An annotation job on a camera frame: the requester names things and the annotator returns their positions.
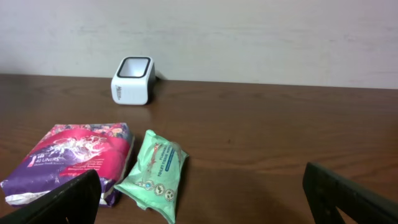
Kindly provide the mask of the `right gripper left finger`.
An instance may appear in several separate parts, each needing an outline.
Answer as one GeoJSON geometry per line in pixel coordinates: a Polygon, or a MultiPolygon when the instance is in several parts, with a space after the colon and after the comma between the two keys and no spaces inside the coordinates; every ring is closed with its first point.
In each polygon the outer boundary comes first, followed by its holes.
{"type": "Polygon", "coordinates": [[[94,223],[100,197],[100,178],[92,169],[2,217],[1,223],[94,223]]]}

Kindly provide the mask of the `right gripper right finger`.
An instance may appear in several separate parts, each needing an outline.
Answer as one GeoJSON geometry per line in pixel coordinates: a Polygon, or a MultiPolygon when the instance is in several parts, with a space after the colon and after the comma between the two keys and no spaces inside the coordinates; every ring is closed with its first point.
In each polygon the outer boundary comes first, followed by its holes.
{"type": "Polygon", "coordinates": [[[397,204],[319,164],[306,165],[303,190],[315,223],[397,223],[397,204]]]}

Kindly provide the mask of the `pink purple liners pack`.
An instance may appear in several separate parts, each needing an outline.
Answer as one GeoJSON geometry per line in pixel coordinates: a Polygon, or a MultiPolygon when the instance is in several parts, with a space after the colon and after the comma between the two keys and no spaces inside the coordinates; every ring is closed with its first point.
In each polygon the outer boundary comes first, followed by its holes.
{"type": "Polygon", "coordinates": [[[99,204],[112,207],[114,186],[124,178],[134,135],[126,123],[56,124],[1,182],[13,207],[33,202],[80,174],[95,170],[101,184],[99,204]]]}

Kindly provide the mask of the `green tissue wipes pack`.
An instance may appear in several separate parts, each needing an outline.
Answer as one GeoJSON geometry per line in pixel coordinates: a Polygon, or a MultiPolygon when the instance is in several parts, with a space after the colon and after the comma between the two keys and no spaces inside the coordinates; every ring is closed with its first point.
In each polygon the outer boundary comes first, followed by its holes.
{"type": "Polygon", "coordinates": [[[115,189],[134,199],[141,209],[151,208],[168,223],[175,223],[178,186],[187,157],[176,142],[148,129],[136,163],[115,189]]]}

